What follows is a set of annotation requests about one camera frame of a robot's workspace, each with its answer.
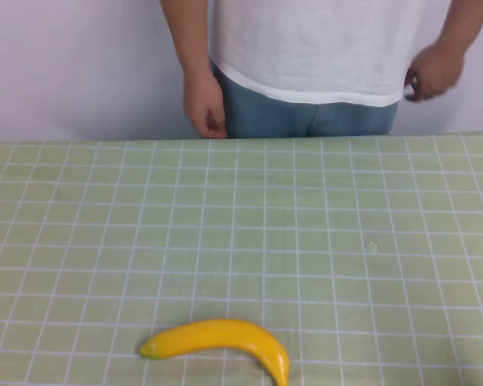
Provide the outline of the person's right hand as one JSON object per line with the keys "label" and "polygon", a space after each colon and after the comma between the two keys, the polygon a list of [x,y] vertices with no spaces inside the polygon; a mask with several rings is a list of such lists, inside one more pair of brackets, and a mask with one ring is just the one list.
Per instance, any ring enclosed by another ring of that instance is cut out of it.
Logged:
{"label": "person's right hand", "polygon": [[201,137],[227,138],[223,93],[211,72],[184,75],[184,112]]}

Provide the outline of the person's left hand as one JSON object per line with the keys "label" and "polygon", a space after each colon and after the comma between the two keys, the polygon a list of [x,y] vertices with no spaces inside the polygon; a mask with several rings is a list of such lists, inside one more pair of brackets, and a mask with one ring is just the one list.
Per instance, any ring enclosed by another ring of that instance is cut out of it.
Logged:
{"label": "person's left hand", "polygon": [[437,42],[424,48],[411,62],[404,86],[410,102],[428,101],[453,88],[464,67],[465,51]]}

